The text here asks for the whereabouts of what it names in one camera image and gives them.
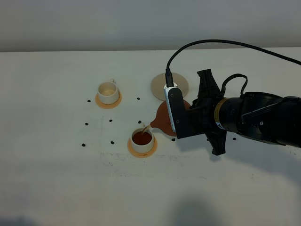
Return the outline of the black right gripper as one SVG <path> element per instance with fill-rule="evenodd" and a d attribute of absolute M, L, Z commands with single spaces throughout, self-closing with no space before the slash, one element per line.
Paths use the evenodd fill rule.
<path fill-rule="evenodd" d="M 221 91 L 210 69 L 199 71 L 198 76 L 200 77 L 198 97 L 193 100 L 189 110 L 191 134 L 194 136 L 205 134 L 212 146 L 212 154 L 221 155 L 225 153 L 227 132 L 219 128 L 214 120 L 215 107 L 222 99 Z"/>

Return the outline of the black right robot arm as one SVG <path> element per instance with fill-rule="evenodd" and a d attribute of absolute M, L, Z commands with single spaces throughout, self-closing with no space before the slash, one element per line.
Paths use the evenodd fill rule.
<path fill-rule="evenodd" d="M 197 134 L 205 134 L 214 155 L 225 153 L 227 132 L 255 141 L 301 146 L 301 99 L 280 97 L 264 92 L 245 92 L 239 97 L 225 97 L 226 85 L 236 78 L 247 76 L 236 73 L 218 87 L 210 69 L 198 72 L 198 97 L 190 108 L 191 121 Z"/>

